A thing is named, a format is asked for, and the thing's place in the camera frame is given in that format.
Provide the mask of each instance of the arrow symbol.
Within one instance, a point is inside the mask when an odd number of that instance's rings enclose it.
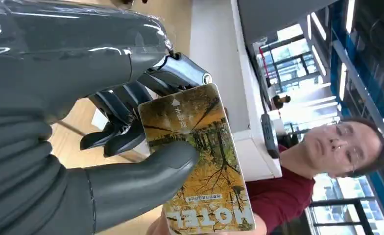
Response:
[[[172,106],[175,107],[175,106],[179,106],[179,105],[180,105],[180,102],[177,101],[176,99],[173,99]]]

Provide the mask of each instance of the red shirt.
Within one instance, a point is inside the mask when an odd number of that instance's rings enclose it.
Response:
[[[264,220],[267,233],[299,217],[310,204],[315,181],[282,167],[282,178],[246,182],[251,208]]]

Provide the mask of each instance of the robotic hand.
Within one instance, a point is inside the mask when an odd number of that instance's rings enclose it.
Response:
[[[173,53],[155,17],[0,0],[0,234],[94,234],[172,198],[198,159],[188,143],[141,163],[65,169],[50,154],[49,125],[89,97],[109,123],[81,148],[104,145],[111,156],[144,139],[137,105],[151,99],[145,85],[167,95],[209,80]]]

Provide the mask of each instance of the man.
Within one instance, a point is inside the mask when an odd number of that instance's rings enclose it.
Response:
[[[275,95],[273,97],[273,104],[276,109],[281,109],[284,106],[284,103],[289,103],[291,101],[291,97],[286,95],[285,97],[280,98],[279,95]]]
[[[246,183],[255,231],[231,235],[265,235],[300,216],[311,201],[317,174],[357,177],[384,166],[384,138],[373,123],[361,118],[313,128],[301,143],[282,150],[282,178]],[[162,213],[147,235],[168,234]]]

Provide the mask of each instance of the wooden floor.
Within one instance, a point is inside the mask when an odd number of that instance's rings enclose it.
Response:
[[[75,0],[82,3],[103,4],[112,6],[110,0]],[[189,54],[191,37],[191,15],[192,0],[149,0],[143,4],[136,0],[132,10],[160,17],[169,39],[175,45],[177,52]],[[79,100],[73,107],[64,122],[83,133],[98,131],[91,125],[95,106],[88,100]],[[54,124],[53,135],[50,142],[53,146],[53,154],[59,158],[67,168],[88,167],[94,165],[128,163],[127,159],[139,159],[136,152],[129,151],[123,156],[103,157],[102,148],[94,148],[85,151],[79,150],[81,135],[61,126]],[[101,232],[101,235],[144,235],[149,225],[160,215],[161,207],[158,207],[142,216],[126,223],[115,226]]]

